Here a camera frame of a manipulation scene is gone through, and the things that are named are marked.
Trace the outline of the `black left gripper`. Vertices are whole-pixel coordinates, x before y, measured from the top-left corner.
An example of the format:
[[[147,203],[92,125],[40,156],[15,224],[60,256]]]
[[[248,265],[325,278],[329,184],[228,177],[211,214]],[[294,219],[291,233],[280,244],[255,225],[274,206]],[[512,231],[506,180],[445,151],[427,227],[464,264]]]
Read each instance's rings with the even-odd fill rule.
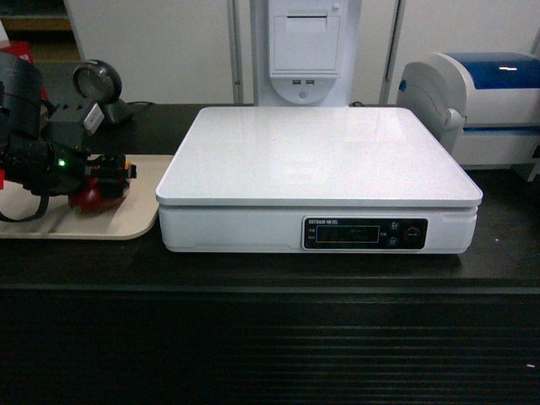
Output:
[[[125,154],[102,154],[93,159],[86,148],[74,149],[59,143],[48,148],[45,171],[37,180],[38,193],[50,196],[74,194],[91,178],[91,191],[97,198],[124,198],[130,189],[125,179],[136,178],[137,166]]]

